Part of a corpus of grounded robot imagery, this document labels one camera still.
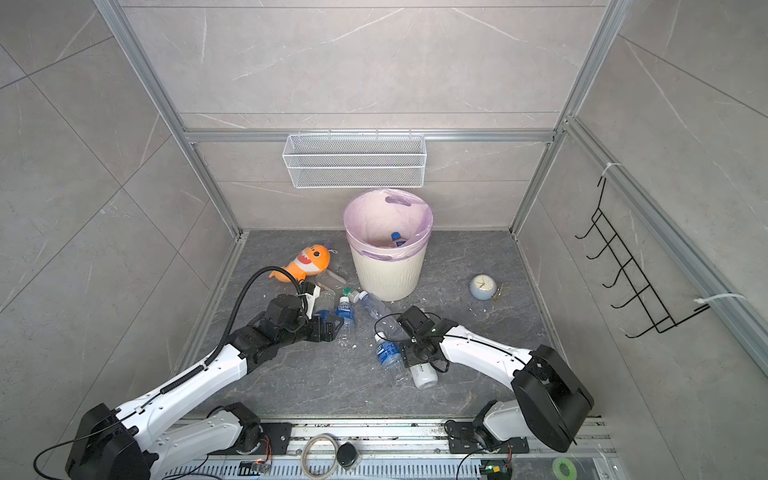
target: white trash can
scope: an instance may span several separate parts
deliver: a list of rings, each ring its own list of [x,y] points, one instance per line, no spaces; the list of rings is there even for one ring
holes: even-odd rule
[[[344,228],[360,286],[386,302],[410,295],[419,282],[432,232],[429,205],[403,190],[369,190],[346,206]],[[392,247],[394,232],[407,240],[405,244]]]

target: wall tile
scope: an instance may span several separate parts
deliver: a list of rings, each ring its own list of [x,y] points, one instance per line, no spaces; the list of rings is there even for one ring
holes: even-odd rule
[[[425,180],[528,181],[543,151],[541,142],[432,142]]]
[[[91,0],[0,2],[0,44],[28,74],[111,35]]]
[[[594,397],[628,478],[682,480],[601,311],[537,200],[518,241],[544,298],[566,361]]]
[[[208,193],[172,138],[125,184],[125,191],[175,248],[181,248],[208,203]]]
[[[174,254],[120,191],[0,313],[4,457],[58,440]]]
[[[507,114],[181,114],[188,128],[554,128],[559,111]]]
[[[24,77],[24,72],[18,67],[11,55],[0,47],[0,87],[3,87],[19,78]]]
[[[289,182],[279,142],[200,144],[218,181]],[[538,142],[432,142],[427,181],[530,180],[544,144]]]
[[[181,255],[176,255],[96,378],[62,441],[74,438],[83,414],[99,403],[114,408],[170,378],[207,294],[205,284]],[[64,465],[68,455],[68,449],[56,450],[45,471],[67,478]]]
[[[580,116],[768,318],[768,119],[621,38]]]
[[[0,310],[120,187],[31,81],[0,90]]]
[[[290,182],[220,182],[244,229],[340,229],[344,208],[364,189],[294,188]],[[406,189],[423,198],[435,229],[505,230],[527,181],[428,182]]]
[[[127,16],[180,111],[503,113],[562,108],[602,11],[129,8]]]
[[[179,253],[211,288],[233,241],[216,207],[208,202]]]
[[[170,135],[114,38],[32,80],[121,184]]]
[[[575,237],[589,228],[589,216],[600,196],[594,186],[599,177],[600,168],[576,144],[566,141],[539,197],[584,276],[665,442],[685,478],[759,478],[760,459],[768,455],[763,442],[768,419],[760,414],[759,399],[768,396],[768,379],[711,311],[662,334],[651,331],[639,339],[625,336],[650,326],[642,306],[634,300],[623,309],[610,307],[629,300],[631,288],[623,276],[616,286],[603,287],[617,272],[615,260],[609,252],[597,260],[586,258],[604,244],[594,230],[583,240]],[[680,320],[690,315],[698,292],[610,184],[601,206],[673,317]],[[620,255],[625,251],[616,240],[612,246]],[[638,272],[631,270],[630,277],[644,286]],[[644,300],[657,320],[663,318],[658,315],[660,305],[650,295]]]
[[[121,0],[134,7],[550,7],[605,6],[607,0]]]
[[[768,114],[766,25],[762,0],[640,0],[621,34]]]

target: hook rack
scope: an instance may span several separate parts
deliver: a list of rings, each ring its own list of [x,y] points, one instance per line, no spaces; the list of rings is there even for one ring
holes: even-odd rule
[[[589,230],[587,230],[587,233],[585,233],[581,237],[579,237],[578,235],[575,235],[575,237],[578,238],[579,240],[583,240],[584,238],[587,237],[587,235],[590,234],[590,232],[592,230],[596,230],[600,234],[600,237],[605,242],[605,246],[600,250],[600,252],[597,255],[595,255],[594,257],[590,257],[589,255],[587,255],[587,258],[589,260],[595,260],[600,255],[602,255],[603,252],[605,252],[605,250],[608,250],[608,251],[611,252],[611,255],[613,256],[614,260],[616,260],[616,264],[618,264],[618,266],[619,266],[619,270],[618,270],[618,272],[616,272],[616,278],[614,278],[614,281],[611,283],[611,285],[606,285],[605,283],[603,283],[603,286],[605,288],[612,288],[612,287],[614,287],[616,285],[616,282],[618,282],[619,277],[621,276],[622,273],[627,278],[627,282],[629,282],[629,285],[632,288],[632,291],[634,292],[634,295],[632,297],[630,297],[630,299],[627,300],[626,302],[624,302],[623,304],[621,304],[621,305],[613,305],[613,304],[611,304],[611,307],[613,307],[615,309],[624,308],[627,305],[629,305],[629,303],[632,302],[632,300],[637,299],[640,302],[640,305],[642,305],[643,311],[645,311],[646,315],[648,315],[648,319],[650,320],[651,325],[648,328],[646,328],[645,330],[643,330],[642,332],[638,333],[637,335],[629,335],[629,334],[625,333],[627,338],[636,339],[637,337],[643,336],[646,333],[650,332],[652,329],[656,329],[656,331],[659,332],[659,333],[664,333],[667,330],[673,329],[674,327],[680,325],[681,323],[683,323],[683,322],[685,322],[685,321],[687,321],[689,319],[692,319],[696,315],[698,315],[699,313],[702,313],[703,311],[709,309],[710,308],[709,305],[702,305],[702,306],[698,306],[696,309],[694,309],[693,313],[691,313],[689,316],[685,317],[682,320],[675,320],[672,317],[672,314],[669,313],[669,310],[667,310],[667,306],[664,305],[663,301],[661,301],[661,298],[659,297],[659,294],[656,292],[656,289],[654,289],[654,286],[650,283],[650,280],[645,275],[645,272],[641,268],[640,264],[637,263],[637,260],[635,260],[634,255],[632,255],[632,252],[627,248],[627,244],[624,243],[624,240],[619,236],[619,234],[616,231],[616,229],[614,228],[613,224],[605,216],[605,212],[603,212],[603,210],[601,209],[601,204],[602,204],[602,201],[603,201],[603,193],[605,192],[605,182],[606,182],[605,177],[601,177],[600,180],[598,181],[598,188],[601,188],[601,186],[602,186],[602,188],[600,190],[600,199],[598,200],[598,207],[594,210],[594,213],[590,217],[592,225],[589,227]],[[612,235],[610,235],[610,234],[606,235],[606,233],[603,230],[601,230],[600,226],[598,225],[598,221],[601,218],[605,220],[607,225],[613,231]],[[627,251],[627,254],[629,255],[629,260],[627,260],[626,262],[622,263],[619,260],[618,255],[614,251],[614,248],[611,246],[611,243],[615,243],[614,242],[615,240],[618,240],[618,242],[621,243],[621,246],[624,247],[624,249]],[[630,266],[631,264],[634,264],[634,266],[637,268],[637,270],[643,276],[643,280],[645,282],[645,285],[642,288],[640,288],[639,290],[637,289],[638,286],[635,285],[635,282],[632,281],[632,279],[630,278],[629,274],[627,273],[627,267]],[[649,290],[649,289],[650,289],[650,292],[653,293],[653,295],[656,297],[656,300],[661,305],[661,308],[664,309],[664,317],[662,319],[658,320],[658,321],[654,320],[654,316],[648,310],[648,306],[646,305],[646,301],[643,300],[643,297],[641,296],[641,294],[643,292],[645,292],[646,290]],[[671,325],[667,324],[666,326],[661,326],[661,324],[666,322],[667,320],[670,320]]]

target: orange shark plush toy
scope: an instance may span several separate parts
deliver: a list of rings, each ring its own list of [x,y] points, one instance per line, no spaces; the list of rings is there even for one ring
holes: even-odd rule
[[[318,273],[325,271],[330,262],[331,254],[327,248],[323,245],[312,245],[311,247],[302,250],[301,253],[299,253],[299,255],[285,267],[285,270],[288,270],[288,273],[293,275],[293,278],[301,282],[306,279],[307,275],[317,275]],[[279,272],[272,272],[270,278],[273,276],[281,282],[290,281],[287,276]]]

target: marble floor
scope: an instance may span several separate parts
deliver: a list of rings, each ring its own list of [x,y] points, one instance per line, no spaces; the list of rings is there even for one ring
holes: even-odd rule
[[[338,250],[331,270],[357,286],[355,267],[344,232],[335,230],[263,230],[250,233],[200,353],[212,350],[227,323],[243,284],[262,266],[286,265],[302,248],[332,242]],[[497,300],[469,295],[468,282],[487,273],[504,283]],[[251,286],[234,328],[245,325],[289,284],[266,275]],[[535,349],[550,344],[523,262],[508,232],[434,232],[419,285],[408,297],[389,304],[393,312],[411,305],[456,320],[470,330],[512,346]],[[439,374],[439,384],[418,390],[412,382],[388,385],[379,367],[373,321],[361,307],[353,345],[301,342],[200,405],[243,402],[258,415],[474,415],[488,401],[512,398],[500,383],[463,365]]]

